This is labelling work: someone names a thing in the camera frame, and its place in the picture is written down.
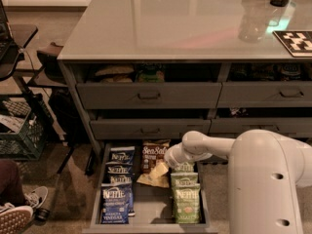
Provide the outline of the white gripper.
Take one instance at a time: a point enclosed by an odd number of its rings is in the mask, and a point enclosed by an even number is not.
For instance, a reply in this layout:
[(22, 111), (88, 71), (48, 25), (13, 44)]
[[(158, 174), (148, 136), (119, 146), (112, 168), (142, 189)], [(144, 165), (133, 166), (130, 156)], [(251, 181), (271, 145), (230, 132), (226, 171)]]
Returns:
[(165, 162), (159, 162), (149, 173), (150, 179), (156, 179), (166, 174), (170, 168), (176, 168), (185, 162), (197, 162), (209, 159), (213, 154), (202, 146), (179, 143), (170, 147), (164, 156)]

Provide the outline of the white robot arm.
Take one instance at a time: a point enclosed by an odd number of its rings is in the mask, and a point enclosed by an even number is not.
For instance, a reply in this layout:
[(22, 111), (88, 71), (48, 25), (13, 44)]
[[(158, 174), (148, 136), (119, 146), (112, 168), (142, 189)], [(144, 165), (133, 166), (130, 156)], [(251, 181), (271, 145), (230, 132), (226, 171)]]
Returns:
[(296, 189), (312, 185), (312, 147), (267, 130), (235, 138), (186, 133), (149, 173), (164, 175), (184, 162), (228, 160), (230, 234), (303, 234)]

